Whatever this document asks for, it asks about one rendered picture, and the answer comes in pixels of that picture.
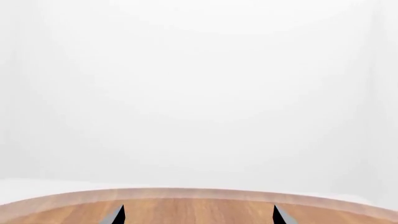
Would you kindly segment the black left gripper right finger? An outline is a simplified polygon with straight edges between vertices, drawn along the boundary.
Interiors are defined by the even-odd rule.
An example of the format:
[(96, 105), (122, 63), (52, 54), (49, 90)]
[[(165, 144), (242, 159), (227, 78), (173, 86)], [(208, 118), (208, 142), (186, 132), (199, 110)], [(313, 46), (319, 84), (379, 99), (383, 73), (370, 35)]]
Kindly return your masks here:
[(277, 205), (274, 205), (272, 220), (274, 224), (298, 224), (292, 216)]

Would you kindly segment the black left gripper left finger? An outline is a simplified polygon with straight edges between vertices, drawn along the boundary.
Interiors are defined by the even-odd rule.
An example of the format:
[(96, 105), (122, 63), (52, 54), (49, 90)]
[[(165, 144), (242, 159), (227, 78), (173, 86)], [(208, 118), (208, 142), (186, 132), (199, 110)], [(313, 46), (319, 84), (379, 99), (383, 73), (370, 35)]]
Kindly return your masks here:
[(124, 205), (118, 207), (113, 213), (107, 215), (99, 224), (124, 224), (125, 210)]

